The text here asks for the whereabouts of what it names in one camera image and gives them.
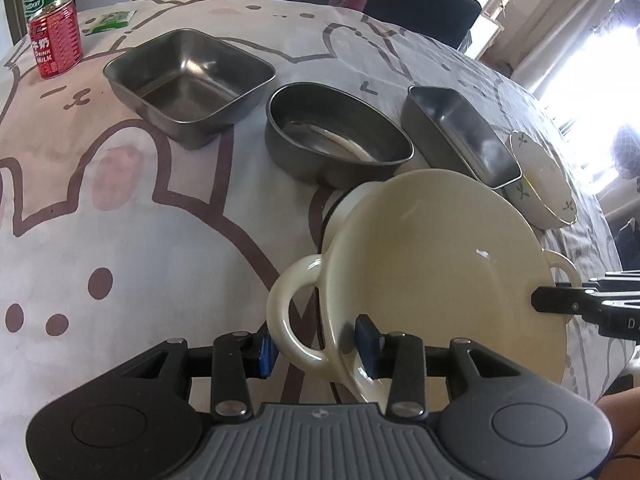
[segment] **red can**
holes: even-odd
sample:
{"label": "red can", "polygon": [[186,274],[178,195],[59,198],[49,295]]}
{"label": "red can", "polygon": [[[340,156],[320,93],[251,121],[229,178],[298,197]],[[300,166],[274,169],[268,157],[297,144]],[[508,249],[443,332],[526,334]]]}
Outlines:
{"label": "red can", "polygon": [[29,21],[38,70],[44,79],[60,75],[82,59],[82,43],[74,0],[56,0]]}

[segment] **person's skin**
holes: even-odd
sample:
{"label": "person's skin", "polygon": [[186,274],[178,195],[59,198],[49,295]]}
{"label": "person's skin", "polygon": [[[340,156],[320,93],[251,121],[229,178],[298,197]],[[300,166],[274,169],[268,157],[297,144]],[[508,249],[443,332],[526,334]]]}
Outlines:
{"label": "person's skin", "polygon": [[[607,415],[613,429],[611,456],[640,456],[640,388],[602,397],[596,406]],[[640,460],[610,460],[598,480],[640,480]]]}

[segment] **green packet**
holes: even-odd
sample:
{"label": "green packet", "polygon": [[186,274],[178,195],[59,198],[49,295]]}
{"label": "green packet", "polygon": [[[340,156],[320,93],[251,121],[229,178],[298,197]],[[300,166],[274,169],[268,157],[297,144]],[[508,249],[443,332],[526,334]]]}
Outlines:
{"label": "green packet", "polygon": [[86,35],[97,34],[105,30],[113,30],[114,28],[122,28],[129,25],[131,18],[136,13],[135,10],[118,10],[104,14],[96,20],[91,27],[85,32]]}

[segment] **metal screw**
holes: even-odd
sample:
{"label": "metal screw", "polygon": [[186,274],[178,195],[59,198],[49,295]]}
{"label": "metal screw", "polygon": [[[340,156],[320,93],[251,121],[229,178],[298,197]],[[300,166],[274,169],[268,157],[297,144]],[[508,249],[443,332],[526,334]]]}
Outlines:
{"label": "metal screw", "polygon": [[394,402],[391,406],[391,411],[402,418],[413,418],[414,416],[422,415],[424,408],[412,400],[402,400],[401,402]]}
{"label": "metal screw", "polygon": [[246,413],[246,404],[240,400],[223,400],[216,404],[216,413],[222,416],[240,416]]}

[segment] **tablecloth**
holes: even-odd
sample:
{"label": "tablecloth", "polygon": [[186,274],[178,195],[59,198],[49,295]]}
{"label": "tablecloth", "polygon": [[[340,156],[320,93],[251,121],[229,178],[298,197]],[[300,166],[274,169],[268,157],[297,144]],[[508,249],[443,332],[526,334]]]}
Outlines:
{"label": "tablecloth", "polygon": [[[277,0],[141,0],[82,12],[81,28],[119,9],[136,10],[129,26],[83,37],[84,59],[64,75],[41,79],[27,39],[0,63],[3,480],[34,478],[24,431],[45,403],[166,338],[206,346],[231,330],[256,330],[279,273],[316,251],[332,192],[272,163],[264,105],[187,152],[116,99],[106,63],[168,30],[196,28],[268,60],[277,70],[270,90],[323,82],[396,122],[408,86],[455,88],[501,138],[526,131],[561,165],[578,222],[540,234],[542,244],[585,279],[620,269],[558,130],[529,93],[482,64],[360,12]],[[308,344],[309,297],[296,296],[292,320]],[[633,345],[598,336],[580,318],[567,332],[562,384],[595,401]],[[327,384],[284,359],[250,387],[255,402],[331,398]]]}

